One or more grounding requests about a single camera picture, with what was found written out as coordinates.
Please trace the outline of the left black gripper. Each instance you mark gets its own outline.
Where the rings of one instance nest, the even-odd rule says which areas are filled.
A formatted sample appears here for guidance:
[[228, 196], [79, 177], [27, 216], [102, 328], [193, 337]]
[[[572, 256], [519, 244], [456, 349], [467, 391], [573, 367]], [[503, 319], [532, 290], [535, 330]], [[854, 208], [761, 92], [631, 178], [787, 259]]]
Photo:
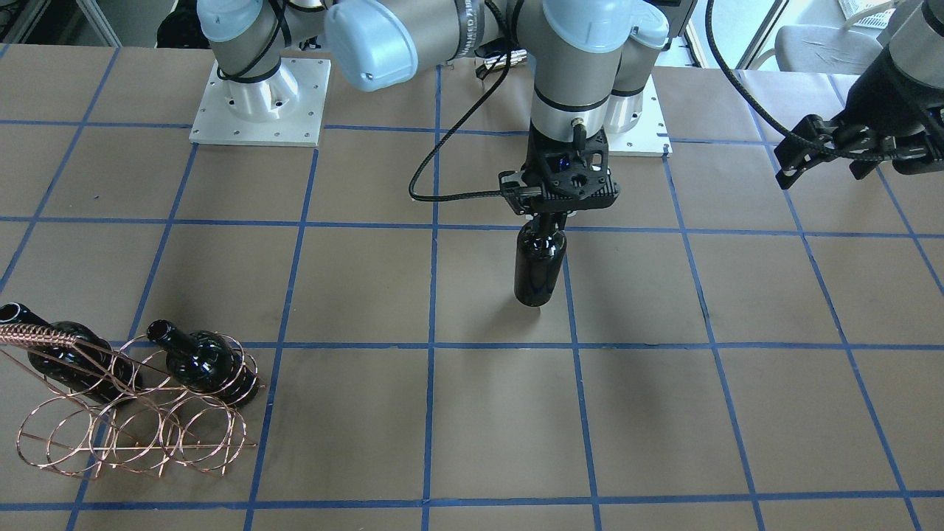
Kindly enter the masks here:
[[[850, 163], [856, 181], [883, 160], [904, 175], [940, 172], [942, 104], [942, 87], [916, 80], [894, 64], [889, 52], [882, 52], [854, 82], [839, 114], [832, 119], [806, 115], [791, 132], [807, 142], [870, 156]], [[775, 179], [786, 191], [803, 174], [802, 166], [783, 166]]]

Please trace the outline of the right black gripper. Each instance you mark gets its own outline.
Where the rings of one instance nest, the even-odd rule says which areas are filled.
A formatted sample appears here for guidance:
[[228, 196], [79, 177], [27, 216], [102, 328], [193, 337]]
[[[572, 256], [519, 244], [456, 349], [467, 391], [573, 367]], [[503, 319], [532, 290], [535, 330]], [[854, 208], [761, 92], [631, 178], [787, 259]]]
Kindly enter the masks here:
[[[609, 145], [603, 132], [588, 131], [583, 122], [571, 123], [569, 141], [559, 141], [540, 132], [536, 125], [530, 127], [528, 153], [525, 159], [527, 178], [572, 178], [609, 172]], [[569, 212], [552, 213], [552, 231], [566, 229]], [[528, 215], [530, 231], [545, 231], [547, 214]]]

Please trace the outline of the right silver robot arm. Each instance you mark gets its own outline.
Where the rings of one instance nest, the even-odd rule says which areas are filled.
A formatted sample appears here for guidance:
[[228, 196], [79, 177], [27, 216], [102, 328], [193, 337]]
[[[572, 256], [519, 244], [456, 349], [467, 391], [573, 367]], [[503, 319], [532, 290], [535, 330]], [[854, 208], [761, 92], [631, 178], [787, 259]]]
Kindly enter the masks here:
[[645, 1], [198, 1], [215, 54], [191, 140], [317, 145], [330, 68], [373, 93], [459, 58], [532, 64], [528, 152], [499, 190], [533, 226], [614, 204], [609, 139], [631, 130], [670, 24]]

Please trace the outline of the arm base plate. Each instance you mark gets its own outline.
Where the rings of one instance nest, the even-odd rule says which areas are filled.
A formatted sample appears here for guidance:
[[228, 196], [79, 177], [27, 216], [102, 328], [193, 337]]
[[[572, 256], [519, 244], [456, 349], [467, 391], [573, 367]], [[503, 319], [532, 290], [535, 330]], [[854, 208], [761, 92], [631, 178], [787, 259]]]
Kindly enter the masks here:
[[331, 66], [327, 58], [283, 58], [272, 77], [253, 83], [223, 80], [212, 67], [189, 140], [230, 147], [319, 147]]
[[610, 156], [664, 157], [673, 153], [653, 77], [640, 93], [610, 96], [604, 131]]

